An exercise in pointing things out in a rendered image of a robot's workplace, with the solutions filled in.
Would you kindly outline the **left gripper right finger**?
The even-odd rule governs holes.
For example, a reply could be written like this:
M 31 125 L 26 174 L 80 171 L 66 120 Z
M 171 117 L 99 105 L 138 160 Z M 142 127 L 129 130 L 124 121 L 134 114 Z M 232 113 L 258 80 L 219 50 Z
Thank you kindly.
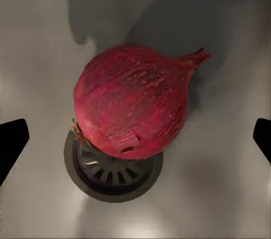
M 258 118 L 254 128 L 253 138 L 271 163 L 271 121 Z

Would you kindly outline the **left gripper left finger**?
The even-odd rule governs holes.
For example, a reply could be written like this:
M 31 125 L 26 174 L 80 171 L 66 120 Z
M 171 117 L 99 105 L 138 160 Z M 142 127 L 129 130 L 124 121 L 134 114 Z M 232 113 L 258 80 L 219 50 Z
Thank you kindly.
M 0 125 L 0 186 L 28 140 L 28 126 L 23 118 Z

